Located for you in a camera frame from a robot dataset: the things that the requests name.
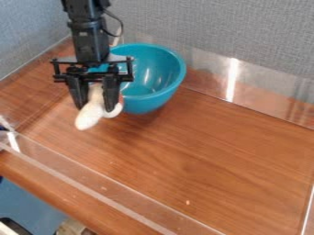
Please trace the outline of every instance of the teal bowl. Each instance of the teal bowl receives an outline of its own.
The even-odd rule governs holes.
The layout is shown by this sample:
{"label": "teal bowl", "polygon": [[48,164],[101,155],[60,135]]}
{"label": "teal bowl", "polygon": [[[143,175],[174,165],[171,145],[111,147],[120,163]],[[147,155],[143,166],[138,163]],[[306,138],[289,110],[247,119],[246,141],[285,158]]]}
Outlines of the teal bowl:
{"label": "teal bowl", "polygon": [[[144,114],[162,107],[171,99],[187,74],[187,66],[180,55],[156,44],[131,43],[112,48],[112,54],[134,57],[135,80],[121,84],[124,111]],[[107,69],[101,65],[93,71]],[[119,64],[120,71],[126,65]]]}

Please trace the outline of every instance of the cable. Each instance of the cable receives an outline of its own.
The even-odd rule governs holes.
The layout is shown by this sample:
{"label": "cable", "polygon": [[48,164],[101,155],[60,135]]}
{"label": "cable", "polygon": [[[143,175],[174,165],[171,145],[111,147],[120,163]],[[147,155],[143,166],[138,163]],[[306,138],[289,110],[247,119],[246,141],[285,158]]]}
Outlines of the cable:
{"label": "cable", "polygon": [[113,18],[113,19],[120,23],[120,28],[121,28],[121,31],[120,31],[120,33],[119,33],[117,35],[112,34],[105,28],[103,29],[104,32],[105,32],[109,36],[112,36],[112,37],[121,37],[121,36],[123,36],[123,33],[124,33],[124,24],[123,24],[121,19],[120,19],[111,11],[108,11],[107,9],[104,10],[104,14],[105,14],[108,17]]}

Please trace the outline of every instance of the wooden tabletop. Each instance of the wooden tabletop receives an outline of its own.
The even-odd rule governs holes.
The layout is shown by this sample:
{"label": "wooden tabletop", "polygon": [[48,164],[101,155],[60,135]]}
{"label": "wooden tabletop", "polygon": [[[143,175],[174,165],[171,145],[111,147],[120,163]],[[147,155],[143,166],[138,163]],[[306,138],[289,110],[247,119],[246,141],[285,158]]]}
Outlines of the wooden tabletop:
{"label": "wooden tabletop", "polygon": [[[48,64],[52,55],[71,52],[65,43],[0,84],[0,114],[17,131],[95,171],[88,177],[109,176],[222,233],[298,234],[313,187],[313,131],[186,84],[156,112],[103,119],[80,132]],[[187,81],[192,77],[190,70]],[[158,234],[29,162],[0,155],[0,174],[95,232]],[[49,154],[41,161],[63,164]],[[84,176],[75,168],[71,173]]]}

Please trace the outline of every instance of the gray wall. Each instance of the gray wall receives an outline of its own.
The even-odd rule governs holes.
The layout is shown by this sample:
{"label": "gray wall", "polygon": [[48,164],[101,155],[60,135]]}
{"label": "gray wall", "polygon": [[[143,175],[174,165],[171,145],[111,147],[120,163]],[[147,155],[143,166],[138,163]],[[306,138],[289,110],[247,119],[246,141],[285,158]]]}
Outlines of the gray wall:
{"label": "gray wall", "polygon": [[235,57],[314,79],[313,0],[116,0],[127,34]]}
{"label": "gray wall", "polygon": [[67,35],[56,0],[0,0],[0,79]]}

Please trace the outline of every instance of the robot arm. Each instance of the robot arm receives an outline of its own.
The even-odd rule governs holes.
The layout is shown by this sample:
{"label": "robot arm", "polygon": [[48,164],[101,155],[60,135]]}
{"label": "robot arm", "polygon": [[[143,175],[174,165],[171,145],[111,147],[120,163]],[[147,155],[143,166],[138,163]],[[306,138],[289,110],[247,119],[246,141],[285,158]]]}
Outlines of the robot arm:
{"label": "robot arm", "polygon": [[[52,60],[53,80],[65,83],[76,108],[87,103],[88,83],[101,83],[105,110],[111,112],[119,102],[120,83],[132,82],[132,58],[111,54],[105,19],[101,16],[109,7],[109,0],[61,0],[68,14],[75,57]],[[89,73],[108,63],[108,71]],[[127,64],[127,72],[120,72],[117,63]],[[67,70],[60,71],[60,64]]]}

